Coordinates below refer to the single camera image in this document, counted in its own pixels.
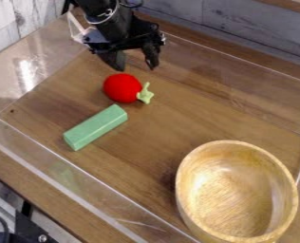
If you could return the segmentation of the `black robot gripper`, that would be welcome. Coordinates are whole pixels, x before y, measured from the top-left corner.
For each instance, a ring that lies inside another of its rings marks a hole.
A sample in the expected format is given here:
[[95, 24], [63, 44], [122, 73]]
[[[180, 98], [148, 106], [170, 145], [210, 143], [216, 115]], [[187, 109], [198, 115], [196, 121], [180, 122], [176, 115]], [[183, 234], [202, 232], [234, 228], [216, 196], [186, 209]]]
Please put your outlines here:
[[95, 29], [83, 37], [83, 44], [97, 53], [101, 61], [116, 71], [123, 71], [126, 66], [126, 54], [122, 50], [142, 48], [144, 62], [148, 68], [154, 69], [159, 65], [164, 36], [156, 23], [134, 17], [124, 37], [109, 40]]

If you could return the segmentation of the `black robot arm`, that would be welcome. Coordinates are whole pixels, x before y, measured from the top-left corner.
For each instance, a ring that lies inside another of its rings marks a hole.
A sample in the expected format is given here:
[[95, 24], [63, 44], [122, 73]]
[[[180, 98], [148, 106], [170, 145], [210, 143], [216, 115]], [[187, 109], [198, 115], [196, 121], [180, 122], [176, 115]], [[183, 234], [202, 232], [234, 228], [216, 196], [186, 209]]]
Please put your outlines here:
[[164, 36], [156, 23], [135, 16], [143, 0], [64, 0], [63, 11], [69, 4], [81, 9], [89, 25], [80, 42], [113, 70], [124, 70], [128, 49], [142, 51], [150, 69], [159, 65]]

